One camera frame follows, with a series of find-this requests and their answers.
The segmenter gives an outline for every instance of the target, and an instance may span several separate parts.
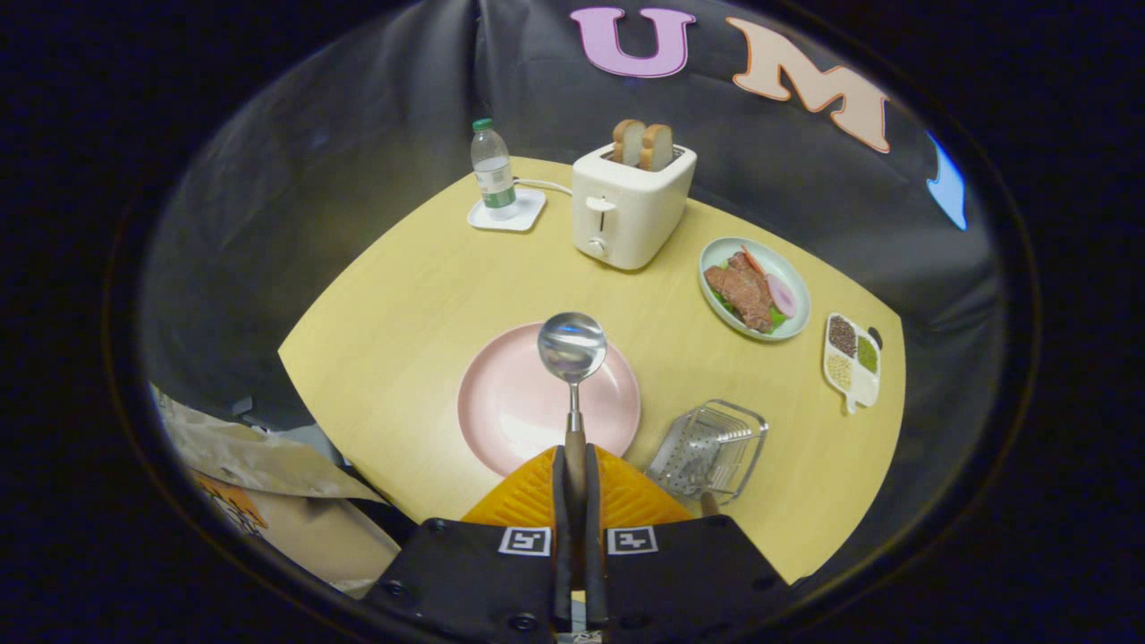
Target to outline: seeds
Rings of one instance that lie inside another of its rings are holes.
[[[851,361],[842,355],[828,355],[827,356],[827,375],[831,377],[832,380],[839,387],[844,390],[851,388]]]
[[[878,354],[867,338],[859,338],[859,364],[871,374],[878,372]]]
[[[832,316],[831,325],[827,331],[827,338],[835,348],[851,358],[855,356],[855,329],[846,320]]]

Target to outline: power cord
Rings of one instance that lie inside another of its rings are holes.
[[[568,188],[561,186],[560,183],[553,183],[552,181],[540,181],[538,179],[521,179],[520,176],[514,176],[513,183],[514,184],[521,183],[522,186],[536,186],[538,188],[552,188],[554,190],[560,190],[561,193],[564,193],[568,196],[572,196],[572,190],[569,190]]]

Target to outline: tabletop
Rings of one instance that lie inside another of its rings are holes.
[[[570,165],[512,163],[519,176],[571,184]],[[650,463],[672,419],[705,400],[766,418],[756,470],[722,510],[785,581],[813,573],[859,524],[890,466],[906,388],[899,316],[798,246],[693,199],[649,265],[611,268],[574,248],[570,198],[546,196],[530,231],[476,229],[466,215],[477,184],[464,176],[342,272],[279,348],[315,419],[412,520],[458,519],[502,480],[461,435],[457,395],[466,368],[508,329],[582,311],[601,323],[639,382],[640,426],[623,455],[635,468]],[[803,332],[752,340],[708,306],[698,258],[724,236],[758,241],[799,270],[813,303]],[[831,312],[883,338],[878,401],[853,415],[822,372]]]

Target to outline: water bottle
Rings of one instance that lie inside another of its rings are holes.
[[[481,187],[481,198],[489,209],[503,209],[516,201],[513,171],[508,167],[508,148],[493,131],[491,118],[473,121],[473,132],[469,158],[473,159],[473,172],[477,175],[477,186]]]

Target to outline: bread slice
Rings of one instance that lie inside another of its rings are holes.
[[[664,170],[672,160],[672,128],[666,125],[649,125],[641,140],[640,168],[649,172]]]
[[[642,120],[626,118],[613,129],[613,160],[635,166],[640,163],[640,141],[643,138]]]

